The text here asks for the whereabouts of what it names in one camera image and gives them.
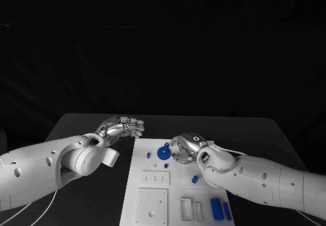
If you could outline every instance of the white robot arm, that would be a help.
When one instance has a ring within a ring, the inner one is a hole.
[[[138,138],[144,122],[111,117],[94,133],[19,148],[0,156],[0,211],[20,207],[88,176],[101,163],[112,167],[120,137]]]
[[[281,164],[216,146],[196,133],[172,139],[180,155],[173,159],[189,164],[198,161],[203,179],[212,187],[225,188],[247,200],[306,212],[326,220],[326,176],[291,169]]]

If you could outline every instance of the table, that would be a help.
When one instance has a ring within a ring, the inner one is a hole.
[[[267,118],[69,113],[59,119],[46,141],[94,132],[100,123],[115,115],[144,121],[143,138],[172,139],[182,133],[196,132],[221,147],[307,171],[275,122]],[[114,167],[101,164],[89,176],[74,180],[58,190],[50,208],[35,226],[118,225],[133,144],[133,137],[120,138],[111,146],[120,152]],[[30,226],[42,215],[53,194],[33,202],[7,225]],[[231,193],[228,198],[237,226],[310,225],[294,210],[263,206]],[[0,223],[22,208],[0,212]]]

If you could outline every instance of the white slot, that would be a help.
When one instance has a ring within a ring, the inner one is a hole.
[[[134,225],[167,226],[167,190],[138,190]]]
[[[196,222],[202,223],[202,210],[200,210],[199,203],[195,203],[195,216],[196,216]]]
[[[192,222],[192,200],[180,199],[180,221]]]
[[[143,186],[170,186],[170,172],[141,171],[140,184]]]

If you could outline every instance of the robotic hand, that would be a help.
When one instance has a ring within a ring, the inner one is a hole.
[[[111,117],[94,133],[19,148],[0,156],[0,211],[20,207],[88,176],[101,163],[114,166],[120,137],[138,138],[144,122]]]
[[[198,161],[212,187],[225,188],[258,204],[306,212],[326,220],[326,176],[224,149],[196,133],[176,136],[170,146],[175,143],[182,154],[172,153],[173,159],[180,164]]]

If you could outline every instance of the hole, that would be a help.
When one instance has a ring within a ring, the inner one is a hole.
[[[20,168],[16,168],[14,175],[16,175],[17,178],[19,178],[20,174],[22,174],[22,169]]]
[[[52,165],[52,159],[50,159],[50,157],[46,158],[46,164],[48,164],[48,166]]]

